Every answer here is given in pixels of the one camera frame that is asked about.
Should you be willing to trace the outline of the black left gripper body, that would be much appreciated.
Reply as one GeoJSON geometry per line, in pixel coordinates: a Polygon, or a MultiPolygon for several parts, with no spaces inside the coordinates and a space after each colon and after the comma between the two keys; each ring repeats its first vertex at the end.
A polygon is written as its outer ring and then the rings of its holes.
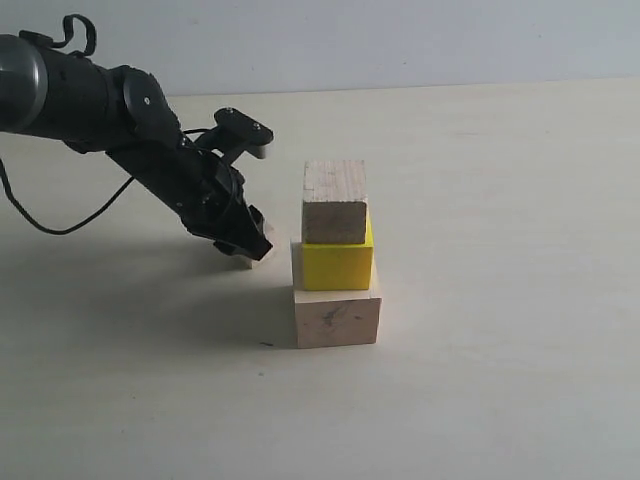
{"type": "Polygon", "coordinates": [[[250,241],[244,178],[216,155],[158,141],[113,148],[107,155],[176,213],[191,234],[223,243],[250,241]]]}

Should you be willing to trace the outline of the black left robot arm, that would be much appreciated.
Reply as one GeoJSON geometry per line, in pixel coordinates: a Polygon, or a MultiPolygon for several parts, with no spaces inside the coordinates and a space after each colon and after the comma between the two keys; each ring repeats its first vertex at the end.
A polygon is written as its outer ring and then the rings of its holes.
{"type": "Polygon", "coordinates": [[[1,37],[1,129],[103,152],[171,209],[189,233],[225,255],[259,261],[272,249],[263,214],[244,198],[243,153],[262,159],[273,132],[231,107],[195,140],[154,76],[1,37]]]}

